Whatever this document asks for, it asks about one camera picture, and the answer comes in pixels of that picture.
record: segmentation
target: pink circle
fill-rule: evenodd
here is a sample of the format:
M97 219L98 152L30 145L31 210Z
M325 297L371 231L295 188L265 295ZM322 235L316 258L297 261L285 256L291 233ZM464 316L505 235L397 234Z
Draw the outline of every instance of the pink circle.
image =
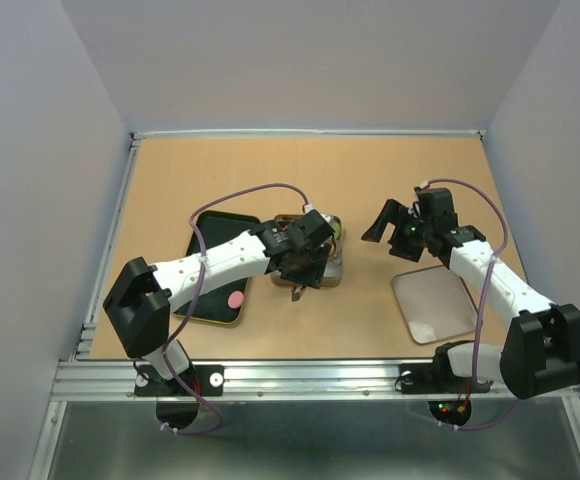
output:
M240 292L239 290L232 292L228 297L228 306L236 310L243 305L243 298L243 292Z

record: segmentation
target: gray floor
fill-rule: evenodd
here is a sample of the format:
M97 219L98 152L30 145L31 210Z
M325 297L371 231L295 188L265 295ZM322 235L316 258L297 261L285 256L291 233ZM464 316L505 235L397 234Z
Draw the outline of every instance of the gray floor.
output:
M475 402L471 423L509 405ZM559 399L523 402L503 425L482 432L453 432L412 413L425 409L423 402L226 405L220 432L175 437L159 431L154 404L71 404L51 478L580 478Z

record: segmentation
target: tan table surface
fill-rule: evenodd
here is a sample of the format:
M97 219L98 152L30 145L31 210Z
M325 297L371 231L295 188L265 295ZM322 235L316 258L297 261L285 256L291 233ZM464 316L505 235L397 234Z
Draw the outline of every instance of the tan table surface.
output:
M220 196L268 182L292 183L318 210L341 217L347 237L344 274L331 289L308 290L296 303L287 288L268 277L251 279L240 323L232 328L191 322L180 340L197 359L306 359L422 357L437 345L414 342L390 287L397 274L419 263L388 255L385 243L361 242L387 198L414 200L423 180L454 177L472 182L500 205L480 141L476 138L264 138L148 139L141 142L123 219L111 260L106 294L126 261L148 263L184 255L188 217ZM450 186L461 225L475 225L493 246L502 238L490 207L473 192ZM255 215L300 213L294 192L272 189L230 200L215 209ZM516 247L502 258L522 274ZM475 301L478 294L472 292ZM179 319L172 317L171 329ZM505 329L488 309L483 341L503 344ZM457 337L468 339L470 335ZM122 359L124 351L102 311L90 357Z

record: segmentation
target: wall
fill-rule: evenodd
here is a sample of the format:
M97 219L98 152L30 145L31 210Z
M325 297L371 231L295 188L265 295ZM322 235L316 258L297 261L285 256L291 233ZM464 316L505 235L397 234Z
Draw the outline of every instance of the wall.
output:
M0 1L0 479L27 478L76 343L125 132L61 5Z
M132 131L486 127L558 0L62 0Z
M563 0L486 135L530 281L580 307L580 0Z

